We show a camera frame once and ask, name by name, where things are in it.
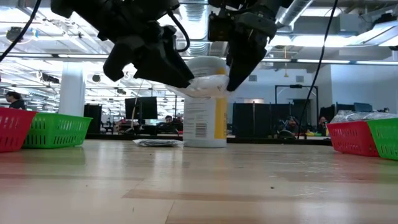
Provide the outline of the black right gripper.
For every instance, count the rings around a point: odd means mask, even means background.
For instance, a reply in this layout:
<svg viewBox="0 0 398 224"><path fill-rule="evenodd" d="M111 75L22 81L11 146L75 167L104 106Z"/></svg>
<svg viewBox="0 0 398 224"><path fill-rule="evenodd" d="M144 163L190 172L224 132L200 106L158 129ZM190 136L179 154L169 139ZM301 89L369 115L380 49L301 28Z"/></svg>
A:
<svg viewBox="0 0 398 224"><path fill-rule="evenodd" d="M277 32L276 15L281 7L291 4L292 0L245 0L231 12L234 19L228 42L228 91L235 91L264 58L265 46Z"/></svg>

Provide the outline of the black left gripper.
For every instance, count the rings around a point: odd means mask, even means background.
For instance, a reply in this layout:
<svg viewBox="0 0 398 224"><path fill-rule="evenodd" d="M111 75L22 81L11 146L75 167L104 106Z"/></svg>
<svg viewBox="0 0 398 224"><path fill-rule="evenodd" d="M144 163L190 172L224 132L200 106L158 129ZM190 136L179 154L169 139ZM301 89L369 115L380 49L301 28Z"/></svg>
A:
<svg viewBox="0 0 398 224"><path fill-rule="evenodd" d="M176 48L176 28L157 22L179 6L178 0L74 0L74 11L114 47L103 65L112 81L133 64L135 78L186 88L193 79Z"/></svg>

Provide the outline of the black computer monitor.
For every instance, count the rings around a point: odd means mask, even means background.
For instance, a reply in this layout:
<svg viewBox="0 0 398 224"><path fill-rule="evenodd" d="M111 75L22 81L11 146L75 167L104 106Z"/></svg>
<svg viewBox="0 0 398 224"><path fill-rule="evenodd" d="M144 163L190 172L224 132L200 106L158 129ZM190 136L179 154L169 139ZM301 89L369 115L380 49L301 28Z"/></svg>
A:
<svg viewBox="0 0 398 224"><path fill-rule="evenodd" d="M145 120L157 119L157 98L155 96L126 98L125 99L126 118L132 120L132 129L135 134L139 134Z"/></svg>

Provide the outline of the black partition panels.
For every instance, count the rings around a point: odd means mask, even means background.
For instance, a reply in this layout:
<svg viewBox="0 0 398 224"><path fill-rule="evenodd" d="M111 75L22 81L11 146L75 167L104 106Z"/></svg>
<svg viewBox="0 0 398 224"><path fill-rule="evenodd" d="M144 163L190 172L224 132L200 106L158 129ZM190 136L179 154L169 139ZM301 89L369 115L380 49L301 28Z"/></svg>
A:
<svg viewBox="0 0 398 224"><path fill-rule="evenodd" d="M228 108L227 130L237 138L292 138L303 135L312 128L309 115L299 124L303 103L231 103ZM285 130L289 116L299 124L299 132L293 135Z"/></svg>

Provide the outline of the white canister with yellow label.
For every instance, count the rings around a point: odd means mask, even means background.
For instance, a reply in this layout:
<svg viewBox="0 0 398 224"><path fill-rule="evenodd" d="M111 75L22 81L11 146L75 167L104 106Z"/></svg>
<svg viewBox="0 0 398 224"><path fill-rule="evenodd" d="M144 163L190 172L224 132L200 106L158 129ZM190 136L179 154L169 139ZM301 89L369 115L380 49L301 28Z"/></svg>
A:
<svg viewBox="0 0 398 224"><path fill-rule="evenodd" d="M186 61L194 77L209 80L212 75L227 76L223 59L212 56ZM228 98L184 99L183 141L187 147L226 147Z"/></svg>

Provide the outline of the flat clear bag dark disc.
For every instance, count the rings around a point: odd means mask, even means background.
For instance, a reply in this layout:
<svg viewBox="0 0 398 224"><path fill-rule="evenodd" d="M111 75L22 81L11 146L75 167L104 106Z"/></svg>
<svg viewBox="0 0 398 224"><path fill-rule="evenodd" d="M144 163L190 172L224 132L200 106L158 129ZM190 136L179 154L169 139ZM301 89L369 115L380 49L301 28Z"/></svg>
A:
<svg viewBox="0 0 398 224"><path fill-rule="evenodd" d="M133 143L140 147L180 147L184 145L183 141L175 139L135 139Z"/></svg>

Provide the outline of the black cabinet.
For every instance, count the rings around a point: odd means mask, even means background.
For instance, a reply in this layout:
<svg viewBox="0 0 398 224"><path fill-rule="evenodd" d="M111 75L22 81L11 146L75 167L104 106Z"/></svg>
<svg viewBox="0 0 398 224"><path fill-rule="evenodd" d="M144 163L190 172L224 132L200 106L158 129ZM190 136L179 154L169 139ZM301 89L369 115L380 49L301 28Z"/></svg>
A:
<svg viewBox="0 0 398 224"><path fill-rule="evenodd" d="M87 133L99 134L101 129L102 106L86 104L84 107L84 117L91 118Z"/></svg>

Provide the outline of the white building column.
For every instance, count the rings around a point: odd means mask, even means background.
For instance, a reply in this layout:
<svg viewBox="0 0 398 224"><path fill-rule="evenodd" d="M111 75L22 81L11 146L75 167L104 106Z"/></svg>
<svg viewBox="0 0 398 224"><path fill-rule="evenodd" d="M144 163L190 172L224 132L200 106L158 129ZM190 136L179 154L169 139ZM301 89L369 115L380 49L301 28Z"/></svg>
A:
<svg viewBox="0 0 398 224"><path fill-rule="evenodd" d="M82 62L63 62L58 112L83 116L85 107L86 74Z"/></svg>

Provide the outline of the dark background monitor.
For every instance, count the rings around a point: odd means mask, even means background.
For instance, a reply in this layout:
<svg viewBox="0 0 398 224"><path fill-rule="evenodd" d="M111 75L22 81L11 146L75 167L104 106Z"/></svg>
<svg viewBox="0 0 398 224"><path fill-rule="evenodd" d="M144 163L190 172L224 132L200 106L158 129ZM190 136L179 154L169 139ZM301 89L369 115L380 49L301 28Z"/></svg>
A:
<svg viewBox="0 0 398 224"><path fill-rule="evenodd" d="M354 103L354 110L356 112L369 113L373 111L373 106L368 103Z"/></svg>

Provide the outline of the green plastic basket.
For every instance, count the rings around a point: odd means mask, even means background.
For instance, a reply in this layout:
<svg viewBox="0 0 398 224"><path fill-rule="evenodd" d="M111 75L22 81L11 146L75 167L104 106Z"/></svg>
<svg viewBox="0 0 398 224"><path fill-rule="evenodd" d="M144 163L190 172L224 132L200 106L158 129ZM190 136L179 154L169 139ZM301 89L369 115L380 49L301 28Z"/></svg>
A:
<svg viewBox="0 0 398 224"><path fill-rule="evenodd" d="M398 118L367 121L379 156L398 161Z"/></svg>
<svg viewBox="0 0 398 224"><path fill-rule="evenodd" d="M28 149L80 146L92 118L56 113L37 113L22 145Z"/></svg>

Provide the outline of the red plastic basket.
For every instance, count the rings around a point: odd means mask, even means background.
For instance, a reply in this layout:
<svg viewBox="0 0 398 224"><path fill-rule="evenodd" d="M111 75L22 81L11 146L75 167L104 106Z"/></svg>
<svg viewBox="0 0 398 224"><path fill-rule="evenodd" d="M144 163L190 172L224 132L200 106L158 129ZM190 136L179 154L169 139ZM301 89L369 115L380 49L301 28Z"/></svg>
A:
<svg viewBox="0 0 398 224"><path fill-rule="evenodd" d="M327 125L335 151L367 157L379 157L370 128L365 121Z"/></svg>
<svg viewBox="0 0 398 224"><path fill-rule="evenodd" d="M0 108L0 152L19 151L36 111Z"/></svg>

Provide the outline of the silver air duct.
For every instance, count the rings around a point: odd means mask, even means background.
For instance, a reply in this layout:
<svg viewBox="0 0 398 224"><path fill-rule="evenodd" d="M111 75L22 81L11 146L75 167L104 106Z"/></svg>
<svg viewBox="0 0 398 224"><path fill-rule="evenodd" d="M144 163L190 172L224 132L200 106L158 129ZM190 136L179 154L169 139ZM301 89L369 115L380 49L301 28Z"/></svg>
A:
<svg viewBox="0 0 398 224"><path fill-rule="evenodd" d="M190 38L189 55L208 55L210 42L208 41L209 7L205 0L189 2L183 1L179 7L181 24Z"/></svg>

